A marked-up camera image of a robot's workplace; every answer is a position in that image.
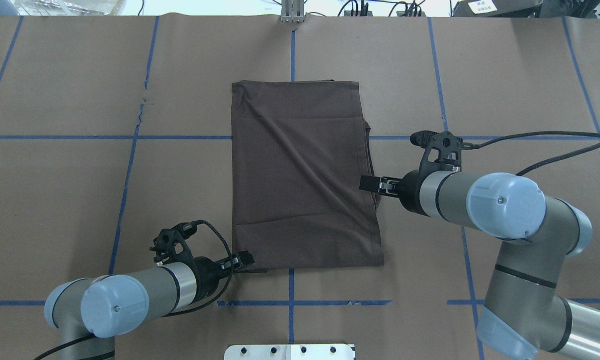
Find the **gray mounting bracket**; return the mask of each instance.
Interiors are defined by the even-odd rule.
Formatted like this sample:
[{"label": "gray mounting bracket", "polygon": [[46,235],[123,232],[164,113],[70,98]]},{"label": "gray mounting bracket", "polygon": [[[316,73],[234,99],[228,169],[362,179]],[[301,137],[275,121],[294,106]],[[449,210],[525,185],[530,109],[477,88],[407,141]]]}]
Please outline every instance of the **gray mounting bracket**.
[{"label": "gray mounting bracket", "polygon": [[280,20],[283,23],[304,22],[304,0],[281,0],[282,14]]}]

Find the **cloth fold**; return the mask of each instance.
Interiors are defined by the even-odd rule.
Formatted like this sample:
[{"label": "cloth fold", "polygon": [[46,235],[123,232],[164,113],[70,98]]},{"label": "cloth fold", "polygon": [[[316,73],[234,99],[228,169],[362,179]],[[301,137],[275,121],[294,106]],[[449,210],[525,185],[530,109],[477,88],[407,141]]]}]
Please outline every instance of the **cloth fold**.
[{"label": "cloth fold", "polygon": [[233,84],[233,250],[251,269],[384,264],[357,82]]}]

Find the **wrinkled fabric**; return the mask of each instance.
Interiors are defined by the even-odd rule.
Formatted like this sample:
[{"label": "wrinkled fabric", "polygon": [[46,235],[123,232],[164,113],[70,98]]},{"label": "wrinkled fabric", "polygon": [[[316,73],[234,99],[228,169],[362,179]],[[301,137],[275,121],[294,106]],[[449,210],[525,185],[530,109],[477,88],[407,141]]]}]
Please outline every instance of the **wrinkled fabric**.
[{"label": "wrinkled fabric", "polygon": [[251,269],[384,264],[357,82],[233,84],[233,250]]}]

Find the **light blue joint cap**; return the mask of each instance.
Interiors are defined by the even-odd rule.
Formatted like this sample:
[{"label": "light blue joint cap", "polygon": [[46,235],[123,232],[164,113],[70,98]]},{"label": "light blue joint cap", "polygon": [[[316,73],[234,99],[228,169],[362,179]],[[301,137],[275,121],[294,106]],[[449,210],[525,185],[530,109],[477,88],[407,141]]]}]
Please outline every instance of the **light blue joint cap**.
[{"label": "light blue joint cap", "polygon": [[466,210],[474,225],[489,235],[528,239],[544,220],[546,200],[533,180],[497,172],[471,185]]},{"label": "light blue joint cap", "polygon": [[569,207],[569,209],[572,210],[573,214],[576,216],[576,219],[578,220],[578,228],[579,228],[578,243],[573,248],[573,250],[569,251],[566,255],[567,258],[572,258],[576,255],[579,255],[579,253],[581,253],[582,250],[586,249],[586,247],[589,246],[589,244],[591,244],[591,239],[593,239],[593,226],[591,226],[591,221],[588,219],[588,217],[583,212],[581,212],[581,210],[573,207],[570,203],[567,203],[566,201],[562,200],[561,198],[558,200],[565,203],[565,205],[567,207]]},{"label": "light blue joint cap", "polygon": [[477,332],[480,341],[513,360],[534,360],[538,353],[537,347],[484,306]]},{"label": "light blue joint cap", "polygon": [[149,294],[132,276],[108,276],[84,292],[80,310],[89,332],[110,338],[140,326],[149,312]]},{"label": "light blue joint cap", "polygon": [[83,277],[79,278],[78,280],[69,281],[67,283],[65,282],[64,284],[59,285],[55,288],[55,290],[51,291],[49,297],[46,298],[46,303],[44,303],[44,317],[46,319],[46,322],[48,322],[51,326],[51,328],[59,329],[58,326],[55,325],[55,321],[53,321],[53,309],[55,309],[55,303],[57,303],[58,299],[60,298],[60,295],[64,292],[64,290],[66,290],[66,288],[71,286],[73,283],[77,283],[78,281],[84,279],[87,278]]}]

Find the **robotic arm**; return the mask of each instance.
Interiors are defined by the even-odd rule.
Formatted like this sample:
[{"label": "robotic arm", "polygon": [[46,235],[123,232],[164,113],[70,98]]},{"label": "robotic arm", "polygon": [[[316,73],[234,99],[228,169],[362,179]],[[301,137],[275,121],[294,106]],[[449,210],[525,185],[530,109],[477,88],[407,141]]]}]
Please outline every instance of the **robotic arm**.
[{"label": "robotic arm", "polygon": [[[185,240],[201,224],[209,226],[222,240],[228,257],[218,261],[193,257]],[[189,313],[213,303],[224,292],[233,273],[254,262],[248,251],[231,253],[220,233],[204,220],[165,228],[153,244],[151,251],[156,253],[157,267],[126,275],[79,278],[51,292],[44,316],[50,326],[60,330],[60,342],[66,347],[60,353],[62,359],[114,358],[115,335],[128,333],[161,316]],[[177,245],[183,250],[178,252]],[[224,289],[213,299],[194,309],[176,312],[212,296],[223,278],[228,278]]]},{"label": "robotic arm", "polygon": [[[461,151],[479,146],[449,132],[417,132],[411,142],[425,149],[419,170],[403,178],[362,176],[360,189],[502,240],[478,323],[480,340],[515,360],[532,360],[538,349],[600,360],[600,310],[555,295],[565,257],[591,242],[586,215],[545,196],[529,178],[461,172]],[[430,162],[432,150],[439,153]]]}]

